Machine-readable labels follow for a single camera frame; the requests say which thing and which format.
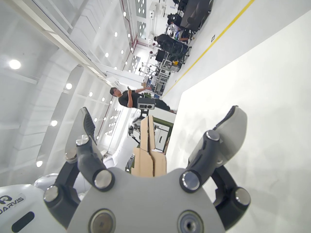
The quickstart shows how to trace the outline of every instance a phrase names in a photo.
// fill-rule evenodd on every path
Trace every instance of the white ceiling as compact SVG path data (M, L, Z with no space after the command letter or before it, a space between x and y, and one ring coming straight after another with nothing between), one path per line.
M132 36L128 38L130 26L121 0L34 1L92 62L126 71L131 67L125 65L128 58L132 60ZM124 8L130 14L127 4ZM109 119L120 115L115 110L120 107L108 84L78 66L2 0L0 11L0 186L33 183L62 166L68 134L81 107L98 118L95 135L101 148L107 146L105 132L112 129ZM11 59L20 61L20 69L9 68ZM71 90L65 89L67 82L72 83ZM52 127L51 120L58 124ZM38 160L43 161L39 168Z

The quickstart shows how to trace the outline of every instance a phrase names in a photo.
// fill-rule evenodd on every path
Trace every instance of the metal bolt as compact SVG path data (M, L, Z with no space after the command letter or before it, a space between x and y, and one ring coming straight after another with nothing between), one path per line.
M109 210L95 213L90 223L91 233L113 233L115 227L115 216Z
M195 191L200 186L199 178L191 171L187 171L182 175L182 184L189 190Z
M68 150L65 153L65 156L66 156L66 160L68 162L73 161L77 157L77 149L76 148L72 148L72 149Z
M90 139L90 138L89 138L88 135L83 134L83 135L81 135L81 136L78 137L78 139L76 140L76 144L77 144L78 146L82 146L82 145L86 144L86 143L89 141L89 139Z
M59 190L58 187L55 185L50 186L49 188L46 189L43 195L43 200L45 202L52 202L58 197Z
M94 184L99 189L107 188L112 181L112 175L108 170L100 171L94 180Z
M220 135L215 130L208 130L206 136L212 141L219 141Z
M242 205L249 205L251 202L250 194L243 188L238 188L235 191L235 199Z
M185 211L178 218L177 229L179 233L203 233L203 221L196 212Z

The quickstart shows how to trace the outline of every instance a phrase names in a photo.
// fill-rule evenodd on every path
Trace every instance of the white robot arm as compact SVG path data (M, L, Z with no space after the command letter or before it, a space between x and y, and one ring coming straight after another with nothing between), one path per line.
M85 123L87 109L78 116L84 117L80 136L53 185L44 193L32 185L0 188L1 232L224 233L249 207L250 195L224 167L246 134L247 117L238 106L204 133L186 169L154 178L108 170L95 151L93 125ZM82 201L74 188L80 172L91 185ZM214 203L202 188L210 177L217 185Z

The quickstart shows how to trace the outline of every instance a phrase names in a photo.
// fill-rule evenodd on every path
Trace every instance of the white floor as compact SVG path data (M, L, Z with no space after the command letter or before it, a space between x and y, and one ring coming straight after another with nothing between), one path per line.
M238 14L233 1L215 0L171 85ZM243 7L249 0L239 1ZM164 97L178 107L168 171L187 165L203 132L232 105L248 114L245 143L226 167L250 192L252 204L230 232L310 232L310 1L256 0ZM213 183L204 189L213 199Z
M211 15L191 42L192 51L178 73L170 77L164 94L201 56L250 0L215 0ZM164 96L177 108L181 94L220 68L260 44L309 10L311 0L255 0L233 26L216 42L190 71Z

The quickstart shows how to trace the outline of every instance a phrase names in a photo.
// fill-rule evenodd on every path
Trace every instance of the ceiling light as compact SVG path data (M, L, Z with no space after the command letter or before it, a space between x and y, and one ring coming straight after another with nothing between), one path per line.
M72 88L72 84L71 83L66 84L66 89L70 90L71 88Z
M51 121L51 126L56 126L57 125L57 121L56 120L53 120L53 121Z
M40 167L42 164L43 164L42 161L38 161L38 162L36 163L36 166L37 166L37 167Z
M20 68L20 62L16 59L12 59L9 62L9 65L10 65L11 69L19 69Z

